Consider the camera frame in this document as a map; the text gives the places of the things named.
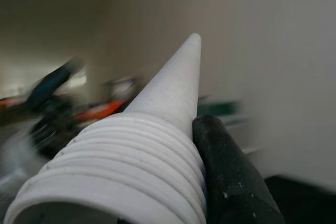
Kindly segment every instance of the white wall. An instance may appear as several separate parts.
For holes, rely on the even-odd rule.
[[[200,94],[243,99],[255,143],[286,146],[268,164],[334,187],[335,17],[335,0],[113,0],[106,44],[150,79],[199,33]]]

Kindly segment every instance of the blurred background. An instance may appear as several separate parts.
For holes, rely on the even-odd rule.
[[[0,0],[0,145],[45,116],[19,105],[68,60],[83,67],[56,93],[84,123],[126,105],[196,32],[198,113],[219,116],[265,178],[333,192],[335,17],[335,0]]]

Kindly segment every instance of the black object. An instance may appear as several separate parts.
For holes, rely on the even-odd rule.
[[[119,218],[118,221],[117,221],[117,224],[132,224],[132,223],[129,223],[129,222]]]
[[[43,118],[32,128],[30,135],[34,147],[47,159],[52,159],[79,133],[77,121],[72,117],[69,99],[53,93],[64,84],[82,64],[73,59],[45,76],[32,90],[25,102],[25,108]]]
[[[336,195],[283,176],[265,180],[286,224],[336,223]]]
[[[197,117],[193,139],[206,168],[208,224],[285,223],[261,175],[218,118]]]

